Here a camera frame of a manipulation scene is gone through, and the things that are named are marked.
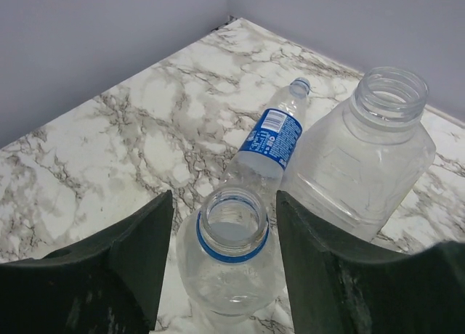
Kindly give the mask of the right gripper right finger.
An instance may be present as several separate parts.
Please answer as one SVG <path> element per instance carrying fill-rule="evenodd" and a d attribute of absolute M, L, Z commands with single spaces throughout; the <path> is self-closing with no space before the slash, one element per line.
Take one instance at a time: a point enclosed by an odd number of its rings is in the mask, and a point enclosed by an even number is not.
<path fill-rule="evenodd" d="M 361 240 L 276 195 L 296 333 L 462 333 L 464 244 L 408 255 Z"/>

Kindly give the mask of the blue label bottle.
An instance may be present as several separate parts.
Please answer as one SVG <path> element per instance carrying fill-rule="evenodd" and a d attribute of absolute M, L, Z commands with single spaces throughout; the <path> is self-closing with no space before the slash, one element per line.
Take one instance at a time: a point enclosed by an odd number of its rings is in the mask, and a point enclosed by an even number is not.
<path fill-rule="evenodd" d="M 284 289 L 266 206 L 242 185 L 214 190 L 181 223 L 176 243 L 182 284 L 207 314 L 240 319 L 271 304 Z"/>
<path fill-rule="evenodd" d="M 222 174 L 223 182 L 241 183 L 272 204 L 283 173 L 302 135 L 310 82 L 295 78 L 278 89 Z"/>

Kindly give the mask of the large clear juice bottle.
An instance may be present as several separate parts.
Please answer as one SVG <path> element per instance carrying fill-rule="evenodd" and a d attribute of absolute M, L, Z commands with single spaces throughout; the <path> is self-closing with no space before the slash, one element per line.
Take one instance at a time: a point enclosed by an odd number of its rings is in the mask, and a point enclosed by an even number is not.
<path fill-rule="evenodd" d="M 434 161 L 421 124 L 428 97 L 408 70 L 368 71 L 300 137 L 280 188 L 318 217 L 370 241 Z"/>

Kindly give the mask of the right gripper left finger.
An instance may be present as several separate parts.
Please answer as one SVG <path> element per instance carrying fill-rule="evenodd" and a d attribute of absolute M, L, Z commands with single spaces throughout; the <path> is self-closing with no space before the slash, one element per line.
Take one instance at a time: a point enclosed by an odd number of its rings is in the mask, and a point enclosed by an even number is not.
<path fill-rule="evenodd" d="M 1 332 L 154 330 L 173 216 L 166 191 L 77 243 L 1 264 Z"/>

